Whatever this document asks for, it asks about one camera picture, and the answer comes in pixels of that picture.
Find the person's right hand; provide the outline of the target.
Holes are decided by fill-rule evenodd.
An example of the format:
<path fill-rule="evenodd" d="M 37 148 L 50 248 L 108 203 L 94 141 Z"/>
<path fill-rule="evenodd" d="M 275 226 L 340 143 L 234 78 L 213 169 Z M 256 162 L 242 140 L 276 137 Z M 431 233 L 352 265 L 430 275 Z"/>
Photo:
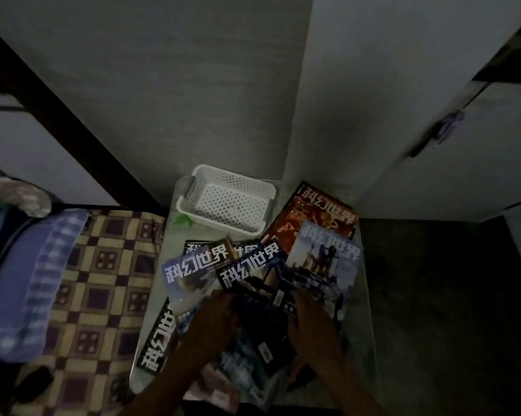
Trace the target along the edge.
<path fill-rule="evenodd" d="M 333 321 L 320 304 L 319 316 L 313 321 L 289 322 L 289 339 L 297 355 L 306 364 L 319 356 L 344 356 Z"/>

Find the person's left hand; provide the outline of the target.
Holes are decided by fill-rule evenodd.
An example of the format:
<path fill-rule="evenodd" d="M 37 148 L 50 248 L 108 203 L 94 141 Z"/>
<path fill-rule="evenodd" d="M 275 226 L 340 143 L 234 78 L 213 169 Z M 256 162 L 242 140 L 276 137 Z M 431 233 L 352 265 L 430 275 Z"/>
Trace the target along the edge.
<path fill-rule="evenodd" d="M 237 330 L 238 318 L 210 318 L 209 297 L 205 298 L 184 334 L 178 352 L 199 356 L 208 364 L 219 358 L 236 337 Z"/>

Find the dark blue magazine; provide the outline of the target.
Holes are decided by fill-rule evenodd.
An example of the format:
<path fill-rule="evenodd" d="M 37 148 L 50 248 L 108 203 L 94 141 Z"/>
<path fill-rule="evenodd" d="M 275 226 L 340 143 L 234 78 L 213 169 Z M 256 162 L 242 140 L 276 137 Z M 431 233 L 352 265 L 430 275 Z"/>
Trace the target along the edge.
<path fill-rule="evenodd" d="M 222 288 L 236 296 L 239 320 L 268 376 L 289 365 L 294 356 L 288 337 L 283 274 L 287 253 L 276 239 L 216 270 Z"/>

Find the person's right forearm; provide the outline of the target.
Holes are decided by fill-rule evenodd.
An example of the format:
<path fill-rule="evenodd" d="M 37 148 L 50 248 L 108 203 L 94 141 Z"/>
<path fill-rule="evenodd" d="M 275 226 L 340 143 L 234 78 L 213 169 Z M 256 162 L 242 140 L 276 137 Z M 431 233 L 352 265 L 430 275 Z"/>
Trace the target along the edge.
<path fill-rule="evenodd" d="M 309 360 L 341 416 L 386 416 L 357 376 L 354 365 L 344 356 L 331 355 Z"/>

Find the person's left forearm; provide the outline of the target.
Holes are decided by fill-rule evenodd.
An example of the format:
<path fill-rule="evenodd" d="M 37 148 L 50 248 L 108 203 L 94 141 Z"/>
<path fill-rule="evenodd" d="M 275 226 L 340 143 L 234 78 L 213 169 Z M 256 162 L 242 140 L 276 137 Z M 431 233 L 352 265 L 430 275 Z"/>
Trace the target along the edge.
<path fill-rule="evenodd" d="M 186 352 L 173 354 L 164 369 L 117 416 L 172 416 L 180 406 L 191 382 L 206 364 Z"/>

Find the pile of scattered magazines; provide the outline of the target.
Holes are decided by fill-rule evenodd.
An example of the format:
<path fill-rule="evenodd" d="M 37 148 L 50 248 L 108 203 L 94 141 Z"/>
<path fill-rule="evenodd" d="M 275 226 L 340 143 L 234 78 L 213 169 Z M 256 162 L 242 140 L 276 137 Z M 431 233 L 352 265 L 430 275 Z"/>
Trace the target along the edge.
<path fill-rule="evenodd" d="M 271 239 L 287 253 L 283 274 L 290 296 L 284 308 L 287 316 L 295 311 L 291 292 L 303 289 L 325 308 L 339 330 L 362 259 L 362 247 L 353 240 L 357 219 L 346 204 L 301 182 L 263 236 L 234 242 L 229 237 L 186 240 L 182 254 L 161 266 L 164 301 L 134 361 L 132 390 L 143 391 L 160 373 L 202 301 L 213 291 L 224 290 L 216 270 Z M 236 339 L 201 370 L 184 397 L 209 402 L 231 413 L 243 398 L 267 410 L 292 362 L 268 376 L 241 325 Z"/>

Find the white perforated plastic basket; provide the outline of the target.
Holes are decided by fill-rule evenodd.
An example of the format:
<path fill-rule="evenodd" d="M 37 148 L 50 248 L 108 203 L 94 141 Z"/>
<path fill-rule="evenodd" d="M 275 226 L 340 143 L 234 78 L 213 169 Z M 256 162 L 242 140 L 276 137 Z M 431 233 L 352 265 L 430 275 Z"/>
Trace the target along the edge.
<path fill-rule="evenodd" d="M 179 213 L 236 236 L 257 238 L 264 232 L 277 196 L 272 183 L 205 164 L 190 178 L 175 204 Z"/>

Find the brown chequered bedsheet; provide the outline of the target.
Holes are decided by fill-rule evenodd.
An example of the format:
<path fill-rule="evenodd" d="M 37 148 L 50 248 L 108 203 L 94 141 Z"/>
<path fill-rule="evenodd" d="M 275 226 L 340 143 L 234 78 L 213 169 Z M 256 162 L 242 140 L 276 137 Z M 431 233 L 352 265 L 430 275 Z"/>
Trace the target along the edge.
<path fill-rule="evenodd" d="M 115 416 L 131 396 L 129 377 L 151 294 L 166 217 L 91 210 L 63 272 L 40 367 L 53 377 L 9 416 Z"/>

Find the blue plaid pillow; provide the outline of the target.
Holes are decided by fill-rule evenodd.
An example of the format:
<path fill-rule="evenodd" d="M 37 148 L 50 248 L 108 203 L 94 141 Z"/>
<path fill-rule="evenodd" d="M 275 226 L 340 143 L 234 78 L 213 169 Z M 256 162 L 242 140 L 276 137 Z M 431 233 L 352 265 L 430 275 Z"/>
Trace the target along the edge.
<path fill-rule="evenodd" d="M 89 217 L 68 209 L 32 219 L 0 255 L 0 361 L 25 363 L 43 353 L 63 271 Z"/>

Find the white cabinet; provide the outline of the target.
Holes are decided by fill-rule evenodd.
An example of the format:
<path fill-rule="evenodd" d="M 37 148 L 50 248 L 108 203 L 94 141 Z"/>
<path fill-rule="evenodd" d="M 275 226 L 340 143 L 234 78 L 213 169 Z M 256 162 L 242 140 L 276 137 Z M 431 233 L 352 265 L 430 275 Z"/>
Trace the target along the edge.
<path fill-rule="evenodd" d="M 399 159 L 363 194 L 361 217 L 479 222 L 521 202 L 521 83 L 471 81 L 438 118 L 463 106 L 443 142 Z"/>

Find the purple hanging item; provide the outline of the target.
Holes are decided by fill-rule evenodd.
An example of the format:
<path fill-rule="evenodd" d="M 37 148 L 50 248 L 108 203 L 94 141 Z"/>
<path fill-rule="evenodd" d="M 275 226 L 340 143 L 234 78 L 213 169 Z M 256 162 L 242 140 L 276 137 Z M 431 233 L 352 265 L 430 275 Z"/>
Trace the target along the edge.
<path fill-rule="evenodd" d="M 432 136 L 435 145 L 444 143 L 464 118 L 465 110 L 457 109 L 447 113 L 439 122 L 437 122 L 434 135 Z"/>

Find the floral patterned cloth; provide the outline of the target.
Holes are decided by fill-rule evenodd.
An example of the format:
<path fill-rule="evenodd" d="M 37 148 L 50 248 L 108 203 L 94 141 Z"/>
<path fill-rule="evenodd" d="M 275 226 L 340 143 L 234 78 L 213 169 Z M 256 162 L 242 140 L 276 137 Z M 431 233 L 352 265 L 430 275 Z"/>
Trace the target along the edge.
<path fill-rule="evenodd" d="M 16 207 L 30 217 L 44 218 L 52 211 L 48 192 L 0 171 L 0 205 Z"/>

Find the dark wooden bed frame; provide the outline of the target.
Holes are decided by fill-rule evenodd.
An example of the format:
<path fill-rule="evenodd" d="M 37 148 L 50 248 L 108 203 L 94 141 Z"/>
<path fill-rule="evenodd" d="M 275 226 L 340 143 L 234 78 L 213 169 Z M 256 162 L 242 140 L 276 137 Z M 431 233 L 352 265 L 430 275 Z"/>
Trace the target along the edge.
<path fill-rule="evenodd" d="M 167 216 L 146 188 L 0 38 L 0 169 L 68 205 Z"/>

